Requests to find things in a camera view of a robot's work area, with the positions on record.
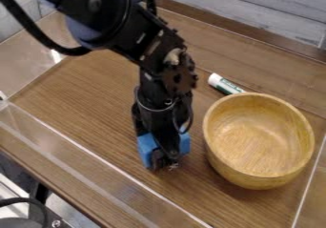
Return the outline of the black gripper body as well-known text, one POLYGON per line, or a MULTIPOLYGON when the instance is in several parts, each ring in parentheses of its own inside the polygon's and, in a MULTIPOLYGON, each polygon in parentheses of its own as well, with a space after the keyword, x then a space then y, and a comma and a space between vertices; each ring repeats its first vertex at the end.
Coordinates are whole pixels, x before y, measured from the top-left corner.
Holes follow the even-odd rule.
POLYGON ((189 134, 194 122, 193 94, 177 98, 159 108, 146 100, 142 92, 137 90, 133 106, 138 106, 151 113, 149 134, 153 135, 157 145, 167 148, 177 144, 179 147, 179 136, 189 134))

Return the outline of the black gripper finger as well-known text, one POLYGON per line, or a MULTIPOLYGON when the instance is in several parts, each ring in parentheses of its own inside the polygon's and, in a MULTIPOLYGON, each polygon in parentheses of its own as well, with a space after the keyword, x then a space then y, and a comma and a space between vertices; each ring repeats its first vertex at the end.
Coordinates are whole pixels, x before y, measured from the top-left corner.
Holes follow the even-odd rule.
POLYGON ((134 129, 138 136, 150 132, 151 113, 138 106, 131 107, 134 129))
POLYGON ((181 149, 177 144, 170 145, 167 148, 157 145, 150 146, 150 169, 158 171, 161 169, 174 169, 178 167, 181 159, 181 149))

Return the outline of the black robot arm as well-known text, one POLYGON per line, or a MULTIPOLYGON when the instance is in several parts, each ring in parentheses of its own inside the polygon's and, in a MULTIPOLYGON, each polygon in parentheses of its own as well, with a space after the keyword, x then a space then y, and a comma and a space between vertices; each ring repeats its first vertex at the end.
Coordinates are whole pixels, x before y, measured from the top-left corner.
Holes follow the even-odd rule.
POLYGON ((82 56, 110 50, 139 66, 131 107, 138 151, 151 170, 177 167, 190 152, 197 65, 155 0, 42 0, 67 18, 78 46, 56 43, 15 0, 0 0, 31 36, 51 50, 82 56))

